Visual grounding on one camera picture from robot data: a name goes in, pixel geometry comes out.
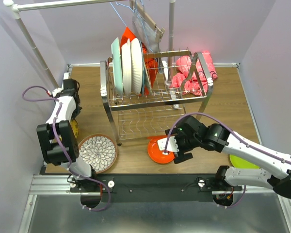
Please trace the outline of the yellow patterned small plate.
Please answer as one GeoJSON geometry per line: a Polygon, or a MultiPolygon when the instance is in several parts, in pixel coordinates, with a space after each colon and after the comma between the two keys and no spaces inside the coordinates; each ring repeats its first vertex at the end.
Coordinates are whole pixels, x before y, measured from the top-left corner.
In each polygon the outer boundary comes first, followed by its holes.
{"type": "Polygon", "coordinates": [[[51,125],[52,143],[75,143],[79,135],[79,127],[76,120],[54,119],[51,125]]]}

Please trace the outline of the mint rectangular plate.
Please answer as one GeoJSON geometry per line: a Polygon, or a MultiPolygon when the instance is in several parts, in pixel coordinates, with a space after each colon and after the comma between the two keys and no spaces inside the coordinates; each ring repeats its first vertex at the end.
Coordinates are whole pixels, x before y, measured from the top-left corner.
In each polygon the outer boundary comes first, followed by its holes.
{"type": "Polygon", "coordinates": [[[117,37],[111,44],[112,59],[113,59],[113,82],[116,93],[123,95],[123,76],[122,76],[122,64],[120,54],[120,43],[117,37]]]}

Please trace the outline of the woven bamboo plate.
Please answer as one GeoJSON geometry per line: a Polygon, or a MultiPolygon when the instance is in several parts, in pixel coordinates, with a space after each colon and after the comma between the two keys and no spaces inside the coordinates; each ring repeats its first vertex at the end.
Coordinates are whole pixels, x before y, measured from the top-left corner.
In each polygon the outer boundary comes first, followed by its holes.
{"type": "Polygon", "coordinates": [[[151,86],[151,80],[150,77],[148,75],[148,71],[147,68],[144,66],[144,75],[145,75],[145,94],[148,95],[152,95],[153,91],[152,91],[152,86],[151,86]]]}

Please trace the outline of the teal scalloped plate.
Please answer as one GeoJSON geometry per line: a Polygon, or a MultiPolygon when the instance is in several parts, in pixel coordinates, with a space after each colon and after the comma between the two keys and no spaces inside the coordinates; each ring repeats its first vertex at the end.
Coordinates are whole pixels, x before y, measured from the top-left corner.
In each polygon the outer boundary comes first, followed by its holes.
{"type": "Polygon", "coordinates": [[[142,88],[141,88],[141,96],[145,96],[145,62],[144,62],[144,53],[143,48],[141,47],[142,52],[142,88]]]}

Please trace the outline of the cream plate blue swirl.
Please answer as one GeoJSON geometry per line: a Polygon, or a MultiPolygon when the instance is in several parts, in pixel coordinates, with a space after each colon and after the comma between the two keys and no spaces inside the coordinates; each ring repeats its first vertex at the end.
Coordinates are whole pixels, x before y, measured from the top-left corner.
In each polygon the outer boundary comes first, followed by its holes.
{"type": "Polygon", "coordinates": [[[128,39],[121,47],[122,51],[122,75],[123,75],[123,89],[127,96],[131,94],[131,50],[130,40],[128,39]]]}

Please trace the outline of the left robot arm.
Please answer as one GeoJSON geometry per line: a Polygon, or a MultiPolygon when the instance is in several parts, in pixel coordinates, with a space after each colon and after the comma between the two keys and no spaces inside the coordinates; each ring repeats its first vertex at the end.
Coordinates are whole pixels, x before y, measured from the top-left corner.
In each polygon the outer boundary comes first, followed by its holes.
{"type": "Polygon", "coordinates": [[[76,80],[66,79],[62,88],[52,92],[54,110],[36,131],[44,161],[64,167],[76,180],[81,180],[86,191],[92,192],[97,188],[98,180],[90,165],[79,157],[79,146],[70,124],[81,111],[79,87],[76,80]]]}

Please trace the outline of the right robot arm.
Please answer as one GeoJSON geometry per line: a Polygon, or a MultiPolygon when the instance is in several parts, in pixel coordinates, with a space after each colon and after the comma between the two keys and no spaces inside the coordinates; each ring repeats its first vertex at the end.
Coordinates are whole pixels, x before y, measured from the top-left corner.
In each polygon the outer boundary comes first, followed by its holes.
{"type": "Polygon", "coordinates": [[[164,155],[175,153],[176,164],[191,159],[194,148],[203,148],[234,155],[258,166],[257,169],[220,166],[211,182],[215,188],[263,187],[291,199],[291,154],[257,144],[219,120],[205,126],[191,114],[181,116],[165,132],[167,137],[158,141],[159,149],[164,155]]]}

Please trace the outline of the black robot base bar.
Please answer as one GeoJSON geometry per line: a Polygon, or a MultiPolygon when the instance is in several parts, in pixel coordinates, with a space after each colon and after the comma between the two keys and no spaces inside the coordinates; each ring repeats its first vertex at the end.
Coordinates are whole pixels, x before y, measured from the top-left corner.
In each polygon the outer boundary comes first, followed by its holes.
{"type": "Polygon", "coordinates": [[[89,180],[76,181],[67,178],[73,193],[93,196],[98,194],[103,203],[117,202],[211,202],[213,192],[241,191],[240,186],[231,187],[218,181],[215,174],[106,174],[95,178],[100,186],[89,180]]]}

